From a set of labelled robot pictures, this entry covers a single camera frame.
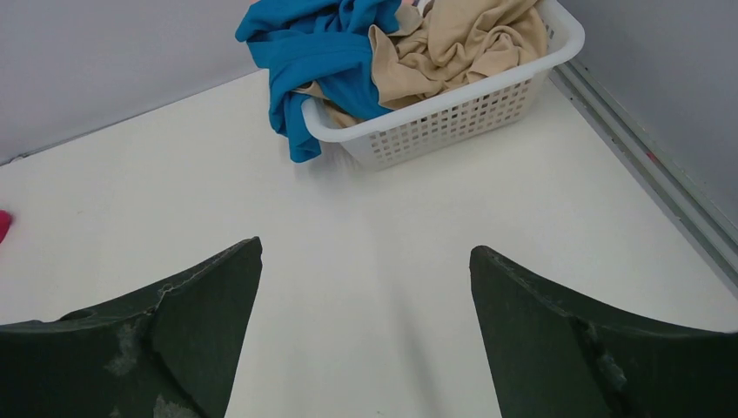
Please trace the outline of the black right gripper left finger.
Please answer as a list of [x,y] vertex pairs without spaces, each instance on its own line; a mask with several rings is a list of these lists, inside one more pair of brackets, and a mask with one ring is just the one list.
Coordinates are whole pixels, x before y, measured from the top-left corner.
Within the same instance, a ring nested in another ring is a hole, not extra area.
[[2,416],[224,416],[262,252],[245,239],[58,320],[3,325]]

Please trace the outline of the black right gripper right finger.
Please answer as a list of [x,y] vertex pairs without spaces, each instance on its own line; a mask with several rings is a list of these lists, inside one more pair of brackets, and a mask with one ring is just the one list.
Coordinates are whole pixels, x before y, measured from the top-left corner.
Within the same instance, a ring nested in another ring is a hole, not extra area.
[[503,416],[736,416],[736,333],[630,313],[487,246],[469,267]]

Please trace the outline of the blue t shirt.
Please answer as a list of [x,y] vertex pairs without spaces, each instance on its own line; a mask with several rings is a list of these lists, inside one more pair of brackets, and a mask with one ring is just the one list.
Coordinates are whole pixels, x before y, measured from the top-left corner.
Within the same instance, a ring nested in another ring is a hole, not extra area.
[[399,29],[399,1],[312,0],[257,1],[252,4],[235,38],[248,46],[254,63],[269,73],[269,121],[287,138],[294,163],[321,153],[305,125],[305,89],[317,86],[329,101],[349,116],[372,119],[389,113],[379,104],[372,81],[374,25]]

